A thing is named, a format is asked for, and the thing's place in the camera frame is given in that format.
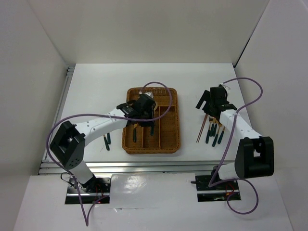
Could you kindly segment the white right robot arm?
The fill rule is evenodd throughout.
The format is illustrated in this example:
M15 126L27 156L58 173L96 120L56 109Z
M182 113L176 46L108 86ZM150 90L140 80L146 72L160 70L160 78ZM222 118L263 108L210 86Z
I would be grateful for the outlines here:
M234 162L218 165L210 177L210 183L216 189L222 188L227 180L267 177L274 173L272 138L253 130L227 97L227 90L222 85L211 87L204 91L196 105L197 109L217 119L238 144Z

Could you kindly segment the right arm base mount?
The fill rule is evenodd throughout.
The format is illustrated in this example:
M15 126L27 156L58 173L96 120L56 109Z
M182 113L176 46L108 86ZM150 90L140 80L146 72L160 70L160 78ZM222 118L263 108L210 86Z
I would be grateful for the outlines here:
M195 176L191 184L196 187L198 202L219 202L230 200L241 200L237 181L225 182L214 187L209 187L210 175Z

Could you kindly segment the gold spoon pile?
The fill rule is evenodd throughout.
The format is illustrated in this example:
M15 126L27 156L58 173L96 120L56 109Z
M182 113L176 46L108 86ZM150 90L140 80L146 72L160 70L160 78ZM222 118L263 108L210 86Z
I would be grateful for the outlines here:
M208 131L207 131L206 139L205 139L206 144L209 143L209 138L211 137L212 128L214 126L213 123L214 123L214 117L210 116L209 117L209 127L208 127Z

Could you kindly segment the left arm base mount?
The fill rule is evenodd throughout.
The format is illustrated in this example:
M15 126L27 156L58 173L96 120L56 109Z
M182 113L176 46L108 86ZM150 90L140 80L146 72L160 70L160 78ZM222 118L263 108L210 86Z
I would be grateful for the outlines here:
M79 204L79 195L77 186L74 179L69 175L64 177L64 173L60 175L60 179L67 183L67 191L65 204L76 205ZM110 189L111 178L110 177L97 177L95 181L90 182L88 185L78 183L80 196L83 204L92 204L98 200L98 204L110 203Z

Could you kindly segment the gold fork green handle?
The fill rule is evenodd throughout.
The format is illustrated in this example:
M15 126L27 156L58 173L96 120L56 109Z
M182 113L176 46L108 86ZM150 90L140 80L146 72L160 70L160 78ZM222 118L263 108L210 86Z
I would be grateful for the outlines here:
M111 138L110 138L110 133L107 133L107 138L106 138L107 144L111 144Z

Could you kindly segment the gold knife green handle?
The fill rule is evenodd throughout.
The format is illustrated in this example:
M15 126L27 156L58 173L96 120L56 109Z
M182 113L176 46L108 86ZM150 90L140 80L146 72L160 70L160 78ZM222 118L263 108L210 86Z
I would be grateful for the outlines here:
M133 125L133 142L134 143L137 142L137 126L138 126L137 123Z

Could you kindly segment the gold knife pile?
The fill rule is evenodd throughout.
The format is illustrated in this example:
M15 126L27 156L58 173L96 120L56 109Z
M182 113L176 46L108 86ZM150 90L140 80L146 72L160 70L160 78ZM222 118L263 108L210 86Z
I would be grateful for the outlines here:
M210 130L210 137L213 137L215 135L216 127L217 127L216 120L214 120Z

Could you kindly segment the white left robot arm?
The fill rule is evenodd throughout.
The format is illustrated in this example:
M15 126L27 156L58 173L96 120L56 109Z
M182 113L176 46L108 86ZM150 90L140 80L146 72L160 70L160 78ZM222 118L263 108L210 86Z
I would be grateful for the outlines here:
M83 161L85 147L95 139L117 129L123 129L134 121L133 119L152 119L156 103L151 92L139 95L136 101L118 105L107 114L86 122L72 124L63 122L50 144L50 149L63 167L69 170L78 180L78 186L84 192L95 188L96 177Z

